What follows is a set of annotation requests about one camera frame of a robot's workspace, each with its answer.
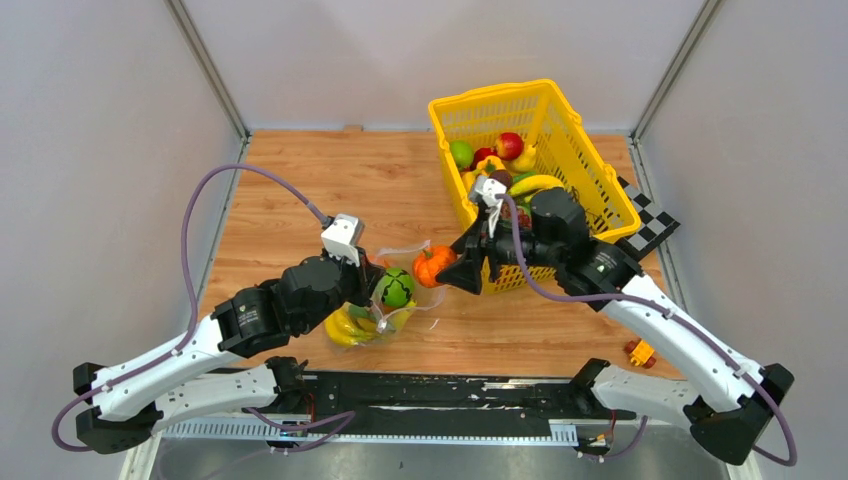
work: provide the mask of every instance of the clear plastic bag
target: clear plastic bag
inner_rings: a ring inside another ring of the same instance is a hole
[[[368,345],[390,341],[403,330],[417,310],[430,310],[445,299],[446,286],[427,288],[414,280],[412,264],[418,255],[430,246],[427,240],[420,245],[403,248],[381,248],[371,262],[386,268],[397,267],[410,273],[415,288],[406,306],[387,308],[381,301],[382,292],[375,290],[370,308],[345,304],[324,321],[330,339],[342,347]]]

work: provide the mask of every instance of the wooden table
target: wooden table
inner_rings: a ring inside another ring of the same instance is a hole
[[[606,162],[635,182],[623,137],[592,140]],[[364,220],[361,245],[369,252],[426,239],[450,244],[461,233],[433,133],[261,131],[247,163],[281,175],[327,215]],[[264,177],[242,174],[201,312],[318,254],[319,235],[317,220],[292,195]],[[661,281],[655,257],[643,266]],[[573,376],[590,357],[629,367],[622,348],[635,338],[584,305],[550,302],[528,288],[487,297],[450,289],[441,306],[416,312],[390,344],[343,350],[321,327],[244,365],[285,355],[309,359],[311,369]],[[663,359],[647,373],[679,377]]]

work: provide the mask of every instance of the white wall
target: white wall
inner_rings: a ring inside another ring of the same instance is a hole
[[[122,454],[63,452],[50,423],[74,366],[184,328],[183,209],[238,141],[162,1],[3,2],[0,71],[0,478],[116,478]],[[225,184],[195,214],[196,278]]]
[[[800,463],[761,459],[766,479],[845,476],[845,18],[842,0],[726,2],[644,142],[690,310],[796,376]]]
[[[703,0],[186,0],[252,128],[429,128],[427,103],[549,77],[630,129]]]

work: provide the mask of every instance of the checkerboard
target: checkerboard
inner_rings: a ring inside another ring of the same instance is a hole
[[[636,212],[642,219],[642,227],[638,232],[622,238],[615,244],[636,260],[642,260],[668,238],[680,223],[661,210],[634,185],[630,185],[621,177],[618,177],[618,183],[624,187],[624,192],[636,207]]]

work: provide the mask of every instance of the yellow basket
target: yellow basket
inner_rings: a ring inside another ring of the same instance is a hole
[[[442,175],[463,230],[477,218],[477,207],[468,201],[449,143],[465,140],[475,150],[491,147],[503,132],[518,133],[526,145],[536,146],[534,170],[563,181],[586,210],[589,229],[596,238],[612,243],[639,229],[639,215],[618,183],[615,169],[598,155],[580,115],[553,81],[478,88],[433,100],[429,110],[439,141]],[[488,268],[486,262],[483,293],[526,283],[518,267],[504,267],[498,281],[490,283]],[[553,269],[542,267],[531,267],[530,272],[538,281],[554,274]]]

